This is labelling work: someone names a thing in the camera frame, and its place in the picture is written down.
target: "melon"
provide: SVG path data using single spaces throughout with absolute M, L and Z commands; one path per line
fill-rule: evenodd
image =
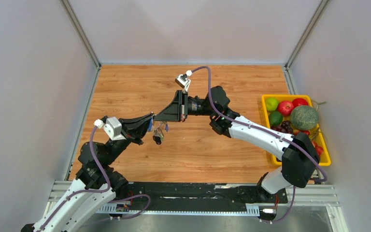
M 318 112 L 308 105 L 297 106 L 291 112 L 291 124 L 300 131 L 308 131 L 316 127 L 318 121 Z

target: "yellow bin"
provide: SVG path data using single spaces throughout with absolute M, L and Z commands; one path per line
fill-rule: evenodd
M 265 100 L 267 98 L 276 98 L 278 100 L 278 102 L 281 102 L 281 101 L 284 101 L 284 100 L 293 101 L 295 98 L 303 98 L 308 102 L 308 104 L 310 106 L 312 106 L 311 98 L 309 98 L 309 96 L 307 96 L 307 95 L 284 95 L 284 94 L 265 94 L 265 95 L 262 95 L 262 97 L 261 97 L 261 102 L 262 102 L 261 110 L 262 110 L 263 115 L 265 117 L 265 122 L 266 122 L 265 126 L 268 127 L 268 128 L 271 128 L 271 126 L 270 126 L 270 120 L 268 118 L 268 116 L 270 115 L 270 112 L 267 112 L 267 107 L 265 106 Z M 290 120 L 290 117 L 289 116 L 284 117 L 284 121 L 285 120 Z M 316 131 L 316 128 L 318 128 L 318 127 L 319 127 L 319 124 L 315 128 L 313 128 L 312 130 L 310 130 L 310 133 L 311 134 L 314 133 Z M 321 146 L 324 149 L 324 152 L 321 154 L 321 161 L 319 162 L 319 165 L 320 166 L 329 166 L 330 165 L 330 157 L 329 157 L 328 149 L 326 147 L 324 137 L 323 137 L 323 134 L 322 134 L 321 130 L 319 131 L 318 136 L 315 138 L 315 142 L 318 144 L 318 146 Z M 272 160 L 272 163 L 275 164 L 275 165 L 282 165 L 281 162 L 277 161 L 276 157 L 273 154 L 271 154 L 271 160 Z

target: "wooden tabletop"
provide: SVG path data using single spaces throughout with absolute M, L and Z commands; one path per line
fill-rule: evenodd
M 178 74 L 196 65 L 110 65 L 102 66 L 79 147 L 89 140 L 93 122 L 104 115 L 134 118 L 157 113 L 181 89 L 174 81 Z M 210 66 L 212 87 L 220 85 L 231 100 L 233 111 L 264 125 L 261 119 L 262 94 L 287 94 L 280 66 Z M 207 71 L 191 76 L 189 96 L 205 98 Z M 265 151 L 244 141 L 216 134 L 208 116 L 188 116 L 185 122 L 169 123 L 161 145 L 152 134 L 144 144 L 131 144 L 111 165 L 128 181 L 256 183 L 277 168 Z M 94 141 L 108 139 L 98 130 Z M 70 179 L 81 163 L 76 159 Z

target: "white panel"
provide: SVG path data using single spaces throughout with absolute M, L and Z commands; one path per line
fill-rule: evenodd
M 328 102 L 330 182 L 350 231 L 371 231 L 371 1 L 331 1 L 292 73 L 300 94 Z
M 0 1 L 0 232 L 42 216 L 95 74 L 58 0 Z
M 319 0 L 71 0 L 101 62 L 283 63 Z

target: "gray floor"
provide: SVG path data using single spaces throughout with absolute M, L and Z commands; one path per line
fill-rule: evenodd
M 287 207 L 278 208 L 281 217 Z M 107 215 L 95 214 L 93 222 Z M 162 216 L 141 215 L 122 220 L 106 221 L 78 232 L 331 232 L 325 207 L 294 207 L 290 215 L 281 223 L 268 225 L 252 217 L 230 216 Z

